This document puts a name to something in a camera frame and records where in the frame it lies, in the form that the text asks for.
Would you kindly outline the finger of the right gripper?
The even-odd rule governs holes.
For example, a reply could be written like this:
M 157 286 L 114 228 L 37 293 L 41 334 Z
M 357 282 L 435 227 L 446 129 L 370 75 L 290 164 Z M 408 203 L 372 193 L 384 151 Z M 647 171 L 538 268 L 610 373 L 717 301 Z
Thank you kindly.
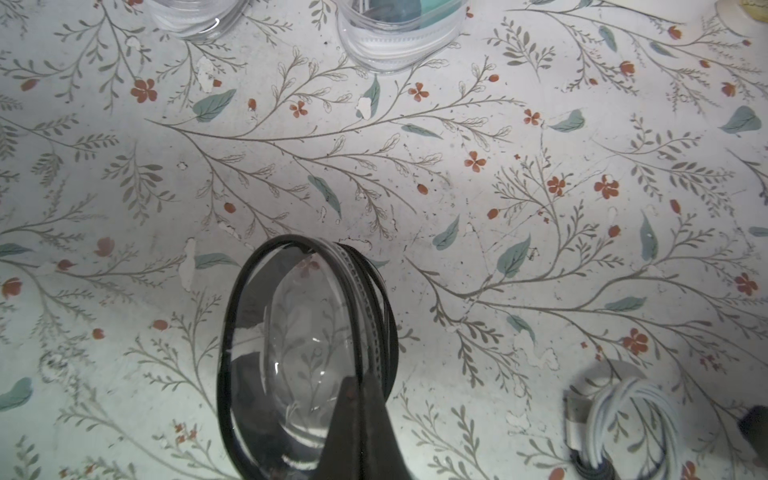
M 738 422 L 738 429 L 761 462 L 768 462 L 768 407 L 752 407 Z

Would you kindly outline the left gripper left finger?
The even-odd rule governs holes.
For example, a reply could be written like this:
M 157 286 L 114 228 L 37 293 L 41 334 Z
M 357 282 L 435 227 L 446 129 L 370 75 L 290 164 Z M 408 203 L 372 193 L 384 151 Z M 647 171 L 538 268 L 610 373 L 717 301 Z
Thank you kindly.
M 353 480 L 360 477 L 359 383 L 346 377 L 340 386 L 315 480 Z

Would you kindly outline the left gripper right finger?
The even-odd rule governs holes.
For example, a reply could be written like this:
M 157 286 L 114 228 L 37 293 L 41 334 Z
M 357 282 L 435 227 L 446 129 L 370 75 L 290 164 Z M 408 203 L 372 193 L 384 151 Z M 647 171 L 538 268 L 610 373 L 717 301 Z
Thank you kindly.
M 394 434 L 379 381 L 367 373 L 362 383 L 361 474 L 366 480 L 411 480 Z

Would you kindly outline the teal charger cube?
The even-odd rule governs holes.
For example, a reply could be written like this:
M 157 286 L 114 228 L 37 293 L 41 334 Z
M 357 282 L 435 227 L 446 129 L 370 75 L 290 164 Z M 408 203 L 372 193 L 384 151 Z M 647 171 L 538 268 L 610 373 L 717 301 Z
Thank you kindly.
M 430 25 L 453 14 L 461 5 L 461 1 L 443 0 L 370 0 L 361 1 L 357 10 L 375 21 L 395 24 L 419 20 Z

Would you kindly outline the clear oval zip pouch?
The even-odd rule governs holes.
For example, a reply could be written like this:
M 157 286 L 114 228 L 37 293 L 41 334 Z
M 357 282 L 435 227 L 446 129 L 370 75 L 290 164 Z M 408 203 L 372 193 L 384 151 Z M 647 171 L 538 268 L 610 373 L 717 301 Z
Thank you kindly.
M 164 33 L 208 42 L 226 33 L 249 6 L 248 0 L 146 0 L 144 5 Z

